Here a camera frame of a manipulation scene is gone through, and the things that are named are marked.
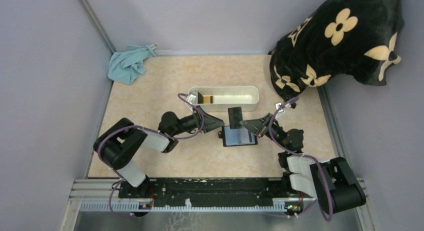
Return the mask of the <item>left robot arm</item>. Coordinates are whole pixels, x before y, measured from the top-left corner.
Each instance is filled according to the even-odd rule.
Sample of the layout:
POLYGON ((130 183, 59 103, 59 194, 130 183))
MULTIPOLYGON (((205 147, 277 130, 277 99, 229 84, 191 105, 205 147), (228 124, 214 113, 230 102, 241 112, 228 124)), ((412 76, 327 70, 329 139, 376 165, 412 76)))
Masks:
POLYGON ((224 124, 222 119, 209 115, 202 109, 183 118, 178 118, 174 112, 165 112, 158 130, 135 125, 128 118, 122 118, 94 142, 93 150, 121 179, 137 188, 149 180, 133 160, 140 148, 169 153, 181 140, 180 134, 190 133, 193 137, 219 129, 224 124))

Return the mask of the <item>black floral blanket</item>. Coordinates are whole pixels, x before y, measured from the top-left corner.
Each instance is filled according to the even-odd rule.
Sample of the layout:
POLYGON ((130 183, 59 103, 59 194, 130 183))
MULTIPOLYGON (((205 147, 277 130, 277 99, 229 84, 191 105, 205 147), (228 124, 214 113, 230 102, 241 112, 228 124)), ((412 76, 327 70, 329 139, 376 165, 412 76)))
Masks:
POLYGON ((284 101, 337 75, 385 86, 404 24, 402 0, 326 0, 269 52, 271 84, 284 101))

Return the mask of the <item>black credit card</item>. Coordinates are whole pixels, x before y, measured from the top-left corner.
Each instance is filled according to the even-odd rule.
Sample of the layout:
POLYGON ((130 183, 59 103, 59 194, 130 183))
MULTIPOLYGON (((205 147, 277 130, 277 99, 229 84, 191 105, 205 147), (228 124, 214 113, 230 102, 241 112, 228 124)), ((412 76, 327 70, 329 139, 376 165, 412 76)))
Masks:
POLYGON ((228 110, 228 118, 229 118, 229 127, 231 130, 241 129, 241 121, 243 120, 242 107, 230 107, 228 110))

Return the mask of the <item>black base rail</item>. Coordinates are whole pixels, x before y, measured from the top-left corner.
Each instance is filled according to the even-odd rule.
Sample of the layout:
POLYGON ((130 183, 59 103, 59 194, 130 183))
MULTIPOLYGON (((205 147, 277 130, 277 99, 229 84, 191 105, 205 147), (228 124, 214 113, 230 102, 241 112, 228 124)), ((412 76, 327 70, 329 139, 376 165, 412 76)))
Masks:
POLYGON ((151 177, 132 187, 126 181, 118 189, 121 199, 152 199, 159 207, 182 207, 189 200, 196 208, 271 207, 274 199, 300 202, 299 191, 287 189, 281 178, 171 178, 151 177))

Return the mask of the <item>aluminium frame rail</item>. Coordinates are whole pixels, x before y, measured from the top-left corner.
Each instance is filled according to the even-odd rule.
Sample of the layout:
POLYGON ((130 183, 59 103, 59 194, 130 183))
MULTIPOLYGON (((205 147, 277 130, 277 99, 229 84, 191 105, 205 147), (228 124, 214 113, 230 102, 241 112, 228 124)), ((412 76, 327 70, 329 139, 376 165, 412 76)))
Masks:
POLYGON ((269 212, 293 215, 314 201, 281 178, 148 178, 140 186, 114 178, 75 180, 71 200, 83 211, 269 212))

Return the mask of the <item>teal cloth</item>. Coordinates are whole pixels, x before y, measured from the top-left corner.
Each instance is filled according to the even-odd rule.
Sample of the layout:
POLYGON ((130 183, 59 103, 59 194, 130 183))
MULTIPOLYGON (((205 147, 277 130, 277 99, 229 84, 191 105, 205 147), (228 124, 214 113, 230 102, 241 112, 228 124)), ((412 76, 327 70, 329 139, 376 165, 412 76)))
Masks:
POLYGON ((131 85, 146 72, 144 60, 156 57, 156 43, 150 45, 129 45, 127 51, 115 52, 109 61, 108 78, 114 82, 131 85))

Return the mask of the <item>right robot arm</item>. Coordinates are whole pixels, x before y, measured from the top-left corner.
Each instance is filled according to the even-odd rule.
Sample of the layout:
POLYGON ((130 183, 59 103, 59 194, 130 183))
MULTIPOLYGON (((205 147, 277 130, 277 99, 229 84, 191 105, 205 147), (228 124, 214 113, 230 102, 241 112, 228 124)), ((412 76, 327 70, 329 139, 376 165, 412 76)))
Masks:
POLYGON ((302 151, 302 129, 285 131, 270 113, 258 119, 241 120, 239 124, 257 138, 267 137, 282 148, 278 161, 287 172, 285 184, 315 198, 327 218, 366 204, 365 191, 345 158, 319 161, 302 151))

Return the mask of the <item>white plastic tray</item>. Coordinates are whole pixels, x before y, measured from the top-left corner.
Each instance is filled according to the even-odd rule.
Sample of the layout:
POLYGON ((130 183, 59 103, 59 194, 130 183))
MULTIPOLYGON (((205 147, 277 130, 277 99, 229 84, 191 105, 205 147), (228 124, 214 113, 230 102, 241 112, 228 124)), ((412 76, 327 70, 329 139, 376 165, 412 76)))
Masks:
POLYGON ((212 97, 212 103, 196 101, 207 113, 227 112, 234 107, 241 107, 243 112, 252 112, 260 101, 259 90, 255 86, 194 86, 188 93, 197 97, 212 97))

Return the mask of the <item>grey credit card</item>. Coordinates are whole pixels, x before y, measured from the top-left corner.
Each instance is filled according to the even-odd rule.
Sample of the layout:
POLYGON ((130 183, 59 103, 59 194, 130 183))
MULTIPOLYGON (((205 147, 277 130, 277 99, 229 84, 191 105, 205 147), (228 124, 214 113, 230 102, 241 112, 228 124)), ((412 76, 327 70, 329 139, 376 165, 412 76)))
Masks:
POLYGON ((255 136, 246 128, 237 130, 238 145, 254 145, 256 143, 255 136))

